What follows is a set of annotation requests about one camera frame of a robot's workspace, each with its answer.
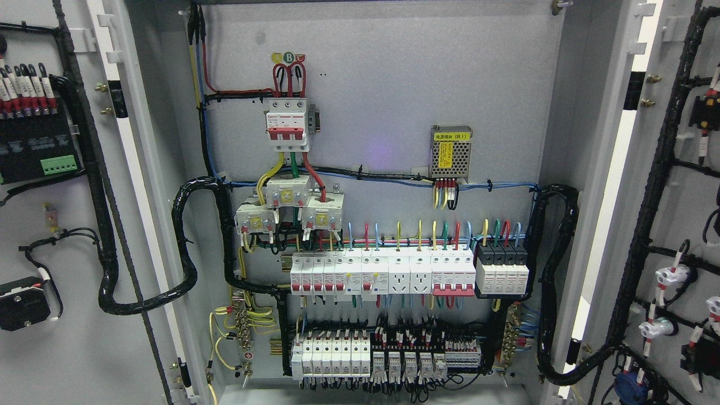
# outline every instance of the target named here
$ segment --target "yellow label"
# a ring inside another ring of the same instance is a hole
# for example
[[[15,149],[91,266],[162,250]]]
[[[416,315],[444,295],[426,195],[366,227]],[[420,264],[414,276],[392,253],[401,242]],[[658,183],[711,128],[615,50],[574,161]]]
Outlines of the yellow label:
[[[454,142],[454,141],[469,141],[469,132],[436,132],[433,135],[433,139],[436,142]]]
[[[263,220],[261,220],[260,217],[250,217],[250,227],[252,229],[262,229]]]
[[[292,190],[280,190],[280,201],[283,204],[292,203]]]
[[[454,143],[440,142],[440,151],[438,152],[438,168],[450,169],[452,167],[452,149]]]

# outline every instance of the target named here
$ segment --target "screw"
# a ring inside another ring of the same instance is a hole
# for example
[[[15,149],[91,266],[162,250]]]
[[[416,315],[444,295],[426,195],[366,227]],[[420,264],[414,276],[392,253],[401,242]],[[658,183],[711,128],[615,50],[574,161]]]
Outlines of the screw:
[[[658,76],[657,74],[651,74],[647,77],[647,82],[651,84],[660,83],[662,81],[662,76]]]

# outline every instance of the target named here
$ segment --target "blue wire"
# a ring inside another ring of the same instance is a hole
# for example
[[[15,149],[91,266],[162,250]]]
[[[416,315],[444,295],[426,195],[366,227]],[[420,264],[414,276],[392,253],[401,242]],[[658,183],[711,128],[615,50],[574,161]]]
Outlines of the blue wire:
[[[515,224],[515,247],[520,247],[520,231],[523,230],[523,224],[522,223],[516,223]]]
[[[465,250],[470,249],[470,242],[472,241],[472,224],[470,221],[467,221],[467,246],[465,246]]]

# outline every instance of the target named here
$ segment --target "black wire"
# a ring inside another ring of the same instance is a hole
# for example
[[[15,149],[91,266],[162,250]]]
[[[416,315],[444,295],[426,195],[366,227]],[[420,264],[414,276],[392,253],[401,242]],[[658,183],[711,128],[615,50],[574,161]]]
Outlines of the black wire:
[[[58,176],[50,177],[47,179],[43,179],[37,182],[30,182],[26,183],[17,187],[13,187],[10,190],[7,190],[7,196],[0,200],[0,207],[5,205],[11,198],[15,197],[18,194],[21,194],[26,191],[34,190],[36,188],[49,186],[52,184],[57,184],[61,182],[67,182],[68,180],[76,179],[80,176],[85,175],[85,169],[79,169],[74,172],[59,174]]]

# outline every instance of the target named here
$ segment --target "main circuit breaker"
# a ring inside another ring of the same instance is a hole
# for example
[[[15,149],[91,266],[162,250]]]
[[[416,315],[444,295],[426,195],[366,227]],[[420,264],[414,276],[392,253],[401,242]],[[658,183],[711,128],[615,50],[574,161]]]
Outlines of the main circuit breaker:
[[[304,98],[270,99],[269,105],[265,121],[270,146],[278,152],[309,151],[309,136],[320,129],[315,105]]]

